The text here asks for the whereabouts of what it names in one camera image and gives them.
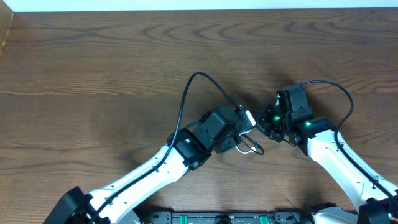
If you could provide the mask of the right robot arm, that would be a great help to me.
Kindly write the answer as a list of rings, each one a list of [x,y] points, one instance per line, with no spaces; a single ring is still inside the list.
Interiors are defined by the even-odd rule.
[[[320,164],[351,200],[357,213],[333,203],[313,207],[302,223],[389,223],[397,218],[397,185],[389,182],[355,153],[326,117],[314,117],[303,85],[277,90],[257,129],[276,142],[286,141]]]

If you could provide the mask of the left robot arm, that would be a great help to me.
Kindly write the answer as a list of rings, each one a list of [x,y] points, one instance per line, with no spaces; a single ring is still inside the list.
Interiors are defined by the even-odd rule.
[[[133,210],[162,187],[198,169],[213,151],[237,146],[240,137],[255,127],[248,110],[221,105],[193,122],[194,131],[182,128],[147,162],[119,180],[84,194],[79,187],[65,193],[46,223],[140,223]]]

